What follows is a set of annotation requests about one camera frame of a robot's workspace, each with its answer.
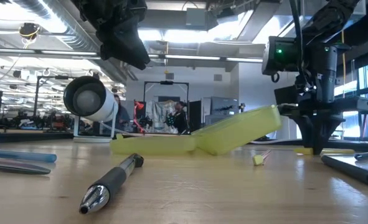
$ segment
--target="table surface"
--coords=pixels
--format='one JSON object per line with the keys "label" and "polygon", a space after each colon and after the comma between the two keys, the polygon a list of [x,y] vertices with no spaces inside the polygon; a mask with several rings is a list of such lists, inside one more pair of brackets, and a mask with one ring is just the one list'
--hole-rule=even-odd
{"label": "table surface", "polygon": [[[244,146],[225,156],[144,156],[103,210],[81,215],[92,182],[124,156],[69,140],[0,144],[56,153],[49,175],[0,172],[0,223],[368,223],[368,186],[297,156],[292,147]],[[272,149],[266,164],[251,157]]]}

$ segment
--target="ceiling duct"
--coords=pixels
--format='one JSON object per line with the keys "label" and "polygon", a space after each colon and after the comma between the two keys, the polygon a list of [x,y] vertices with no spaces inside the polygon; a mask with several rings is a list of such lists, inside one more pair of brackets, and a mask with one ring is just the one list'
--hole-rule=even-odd
{"label": "ceiling duct", "polygon": [[[89,37],[78,22],[70,15],[57,0],[13,0],[23,9],[32,12],[46,21],[49,32],[59,32],[57,29],[65,26],[65,37],[60,36],[62,42],[66,43],[74,51],[98,52],[99,46]],[[109,61],[93,60],[100,66],[109,77],[116,82],[125,82],[126,77],[117,66]]]}

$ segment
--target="person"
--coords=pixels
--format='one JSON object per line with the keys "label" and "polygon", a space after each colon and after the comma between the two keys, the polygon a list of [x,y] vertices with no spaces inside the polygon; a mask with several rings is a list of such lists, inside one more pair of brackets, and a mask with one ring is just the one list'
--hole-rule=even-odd
{"label": "person", "polygon": [[174,123],[172,124],[177,130],[178,134],[182,134],[187,130],[187,119],[184,108],[186,107],[186,103],[180,101],[175,105],[176,112],[174,114]]}
{"label": "person", "polygon": [[[115,100],[117,104],[119,105],[119,110],[116,114],[116,124],[115,129],[119,129],[121,131],[124,131],[124,125],[130,120],[130,116],[128,115],[128,112],[124,106],[121,105],[120,97],[119,95],[115,94]],[[106,125],[110,126],[112,125],[113,120],[105,122]]]}

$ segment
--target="fluorescent light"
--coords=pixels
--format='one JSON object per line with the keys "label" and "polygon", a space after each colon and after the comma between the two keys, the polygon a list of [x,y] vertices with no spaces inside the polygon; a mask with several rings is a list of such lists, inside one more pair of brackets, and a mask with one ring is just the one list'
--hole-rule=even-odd
{"label": "fluorescent light", "polygon": [[281,33],[281,34],[279,34],[279,37],[284,37],[284,36],[288,35],[288,33],[289,33],[293,28],[295,28],[295,23],[294,23],[294,22],[292,22],[292,23],[290,24],[290,26],[288,26],[284,31],[282,31],[282,33]]}
{"label": "fluorescent light", "polygon": [[64,87],[62,87],[62,86],[53,86],[53,87],[51,87],[51,88],[53,88],[53,89],[56,89],[56,90],[59,90],[59,91],[64,91],[65,90],[65,88]]}
{"label": "fluorescent light", "polygon": [[190,55],[166,55],[166,58],[193,59],[193,60],[220,60],[220,57],[190,56]]}
{"label": "fluorescent light", "polygon": [[0,48],[0,53],[18,53],[18,54],[34,54],[34,50],[27,49],[2,49]]}
{"label": "fluorescent light", "polygon": [[204,43],[208,37],[206,31],[167,30],[164,40],[172,43]]}
{"label": "fluorescent light", "polygon": [[59,55],[92,55],[97,56],[96,52],[75,52],[75,51],[63,51],[63,50],[42,50],[43,54],[59,54]]}
{"label": "fluorescent light", "polygon": [[87,60],[101,60],[101,57],[89,57],[89,56],[72,56],[72,59],[87,59]]}
{"label": "fluorescent light", "polygon": [[149,58],[159,58],[159,55],[149,54]]}
{"label": "fluorescent light", "polygon": [[161,40],[161,33],[156,29],[139,29],[138,30],[139,38],[144,40]]}
{"label": "fluorescent light", "polygon": [[187,8],[205,9],[206,2],[200,2],[200,1],[172,2],[172,1],[152,0],[152,1],[147,1],[146,6],[148,7],[148,10],[154,9],[154,10],[186,11]]}
{"label": "fluorescent light", "polygon": [[[3,95],[35,96],[35,93],[23,93],[15,91],[3,91]],[[39,96],[63,96],[63,93],[39,93]]]}
{"label": "fluorescent light", "polygon": [[249,10],[245,12],[245,15],[243,16],[242,20],[239,22],[238,27],[231,35],[231,40],[238,39],[239,35],[242,33],[243,29],[245,28],[247,22],[250,20],[251,16],[253,15],[254,10]]}
{"label": "fluorescent light", "polygon": [[51,108],[55,109],[55,110],[62,110],[62,108],[58,107],[58,106],[51,106]]}
{"label": "fluorescent light", "polygon": [[229,62],[255,62],[255,63],[261,63],[261,62],[263,62],[263,59],[260,59],[260,58],[227,58],[227,61],[229,61]]}

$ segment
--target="pen grip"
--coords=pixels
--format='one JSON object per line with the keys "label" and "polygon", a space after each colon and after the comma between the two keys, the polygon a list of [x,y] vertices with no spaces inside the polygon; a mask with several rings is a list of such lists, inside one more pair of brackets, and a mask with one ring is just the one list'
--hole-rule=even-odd
{"label": "pen grip", "polygon": [[110,200],[116,195],[119,188],[127,179],[126,172],[120,167],[114,167],[93,185],[103,185],[109,190]]}

